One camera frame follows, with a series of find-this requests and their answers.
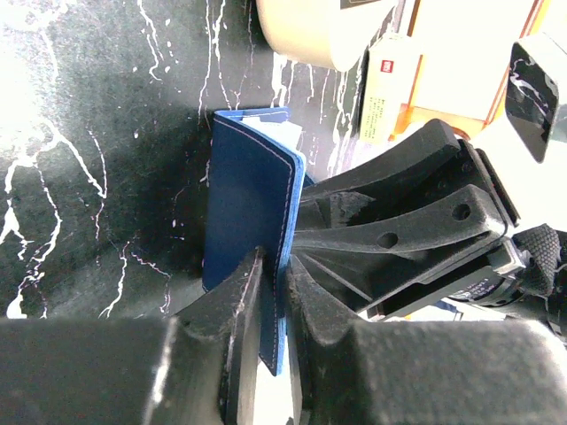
red logo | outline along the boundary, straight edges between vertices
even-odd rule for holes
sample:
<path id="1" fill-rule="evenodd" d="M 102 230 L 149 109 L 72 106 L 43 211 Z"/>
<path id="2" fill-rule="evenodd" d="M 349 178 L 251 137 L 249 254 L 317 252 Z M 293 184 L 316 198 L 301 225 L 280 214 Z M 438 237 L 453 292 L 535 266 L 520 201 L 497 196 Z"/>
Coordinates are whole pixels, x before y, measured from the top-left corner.
<path id="1" fill-rule="evenodd" d="M 393 60 L 383 60 L 381 71 L 383 73 L 391 73 L 393 71 Z"/>

marble surface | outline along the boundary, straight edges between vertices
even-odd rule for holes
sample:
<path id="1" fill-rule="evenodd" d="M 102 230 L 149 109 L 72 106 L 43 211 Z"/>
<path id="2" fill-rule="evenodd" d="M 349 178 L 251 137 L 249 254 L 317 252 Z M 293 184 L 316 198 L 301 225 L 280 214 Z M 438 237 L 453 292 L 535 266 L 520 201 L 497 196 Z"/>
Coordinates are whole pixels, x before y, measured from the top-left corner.
<path id="1" fill-rule="evenodd" d="M 288 105 L 315 179 L 352 162 L 362 61 L 275 54 L 253 0 L 0 0 L 0 25 L 8 317 L 172 314 L 200 296 L 215 110 Z"/>

blue wallet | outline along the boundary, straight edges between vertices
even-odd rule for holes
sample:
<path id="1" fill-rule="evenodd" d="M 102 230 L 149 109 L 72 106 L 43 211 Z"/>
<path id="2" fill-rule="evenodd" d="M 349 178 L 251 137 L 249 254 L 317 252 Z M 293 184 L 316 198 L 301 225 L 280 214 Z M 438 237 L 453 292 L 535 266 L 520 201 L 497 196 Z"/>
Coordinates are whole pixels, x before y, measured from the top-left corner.
<path id="1" fill-rule="evenodd" d="M 203 287 L 229 277 L 257 246 L 266 251 L 269 288 L 261 292 L 260 357 L 281 371 L 285 343 L 284 271 L 305 176 L 305 157 L 243 121 L 272 126 L 289 119 L 287 108 L 218 111 L 209 166 Z"/>

black marble table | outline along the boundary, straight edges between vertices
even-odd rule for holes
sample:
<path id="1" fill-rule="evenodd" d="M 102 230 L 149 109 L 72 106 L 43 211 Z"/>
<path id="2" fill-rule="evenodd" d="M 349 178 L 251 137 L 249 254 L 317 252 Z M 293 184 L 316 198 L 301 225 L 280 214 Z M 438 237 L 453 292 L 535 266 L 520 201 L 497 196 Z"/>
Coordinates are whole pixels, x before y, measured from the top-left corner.
<path id="1" fill-rule="evenodd" d="M 0 0 L 0 24 L 8 317 L 172 314 L 200 296 L 215 110 L 288 105 L 315 179 L 351 164 L 362 61 L 275 54 L 253 0 Z"/>

round hole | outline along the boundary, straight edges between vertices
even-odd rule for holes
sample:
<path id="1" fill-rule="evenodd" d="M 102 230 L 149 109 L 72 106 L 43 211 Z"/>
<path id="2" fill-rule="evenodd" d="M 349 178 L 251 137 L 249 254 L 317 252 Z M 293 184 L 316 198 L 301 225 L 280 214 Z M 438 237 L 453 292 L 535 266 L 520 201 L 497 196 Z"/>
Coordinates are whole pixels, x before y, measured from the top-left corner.
<path id="1" fill-rule="evenodd" d="M 398 236 L 395 233 L 384 233 L 378 238 L 378 245 L 389 250 L 398 243 Z"/>
<path id="2" fill-rule="evenodd" d="M 470 207 L 466 204 L 460 204 L 453 210 L 453 218 L 457 221 L 467 220 L 470 216 Z"/>

